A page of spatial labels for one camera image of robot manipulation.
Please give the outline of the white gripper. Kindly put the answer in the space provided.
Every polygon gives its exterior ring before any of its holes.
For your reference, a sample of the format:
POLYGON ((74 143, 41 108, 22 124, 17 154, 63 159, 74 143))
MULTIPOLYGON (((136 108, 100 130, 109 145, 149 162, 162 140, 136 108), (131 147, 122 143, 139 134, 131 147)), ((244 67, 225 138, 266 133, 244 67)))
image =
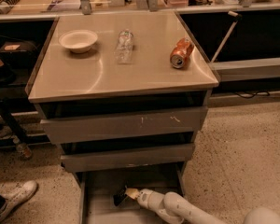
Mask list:
POLYGON ((156 192, 151 189, 126 188, 125 194, 131 199, 137 200, 141 207, 156 208, 156 192))

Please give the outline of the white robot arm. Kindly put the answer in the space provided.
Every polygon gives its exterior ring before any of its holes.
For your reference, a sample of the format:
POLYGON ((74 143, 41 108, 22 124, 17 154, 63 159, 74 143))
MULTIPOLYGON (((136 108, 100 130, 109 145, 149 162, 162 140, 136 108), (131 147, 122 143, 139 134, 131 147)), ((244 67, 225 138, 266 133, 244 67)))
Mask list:
MULTIPOLYGON (((226 224, 176 192, 162 194, 152 189, 126 188, 125 194, 168 224, 182 224, 185 220, 190 224, 226 224)), ((280 224, 280 216, 271 209, 259 207, 245 216, 243 224, 280 224)))

